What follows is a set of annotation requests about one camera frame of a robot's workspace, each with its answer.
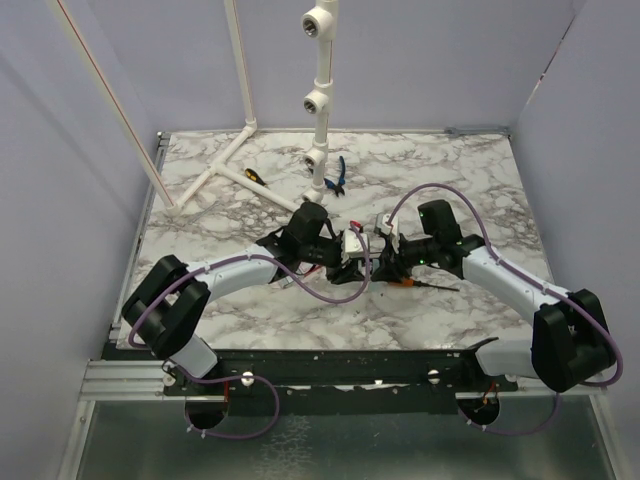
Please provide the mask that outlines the red white staple box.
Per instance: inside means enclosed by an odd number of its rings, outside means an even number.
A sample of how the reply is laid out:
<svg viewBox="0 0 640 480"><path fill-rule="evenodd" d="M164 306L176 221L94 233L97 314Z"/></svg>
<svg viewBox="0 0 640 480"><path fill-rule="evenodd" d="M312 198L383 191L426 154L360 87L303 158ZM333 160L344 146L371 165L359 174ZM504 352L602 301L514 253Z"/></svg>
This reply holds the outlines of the red white staple box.
<svg viewBox="0 0 640 480"><path fill-rule="evenodd" d="M279 280L278 281L278 285L281 288L288 288L289 286L294 284L294 279L295 278L300 278L300 279L306 278L306 277L314 274L315 272L317 272L320 269L321 269L320 266L313 266L312 268L309 268L305 272L297 272L294 277L288 276L286 278L283 278L283 279Z"/></svg>

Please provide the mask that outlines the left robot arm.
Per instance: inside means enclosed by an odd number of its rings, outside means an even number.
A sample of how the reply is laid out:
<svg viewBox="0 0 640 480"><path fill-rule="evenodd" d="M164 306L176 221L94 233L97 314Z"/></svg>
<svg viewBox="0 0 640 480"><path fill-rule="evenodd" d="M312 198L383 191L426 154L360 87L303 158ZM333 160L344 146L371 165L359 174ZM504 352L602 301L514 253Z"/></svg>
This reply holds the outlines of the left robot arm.
<svg viewBox="0 0 640 480"><path fill-rule="evenodd" d="M190 266L175 255L162 257L125 301L121 317L129 325L128 344L149 349L159 360L168 360L186 374L195 392L206 395L220 385L218 356L196 333L207 305L245 288L290 278L313 297L296 271L303 263L327 272L346 269L355 273L362 288L370 281L369 245L361 229L351 224L341 233L324 207L302 204L289 222L234 255Z"/></svg>

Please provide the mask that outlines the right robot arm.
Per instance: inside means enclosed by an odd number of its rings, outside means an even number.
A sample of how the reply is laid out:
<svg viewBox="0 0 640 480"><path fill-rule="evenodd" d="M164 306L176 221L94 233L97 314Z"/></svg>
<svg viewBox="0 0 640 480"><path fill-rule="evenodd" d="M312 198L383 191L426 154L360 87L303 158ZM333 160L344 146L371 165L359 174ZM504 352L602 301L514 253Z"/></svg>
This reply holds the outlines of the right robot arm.
<svg viewBox="0 0 640 480"><path fill-rule="evenodd" d="M537 378L563 393L616 362L598 297L568 291L517 268L479 235L462 234L451 205L434 200L418 208L424 238L409 240L388 214L376 218L385 246L372 280L401 282L413 268L432 265L472 283L513 309L532 327L529 340L489 340L459 367L461 383L481 391L495 376Z"/></svg>

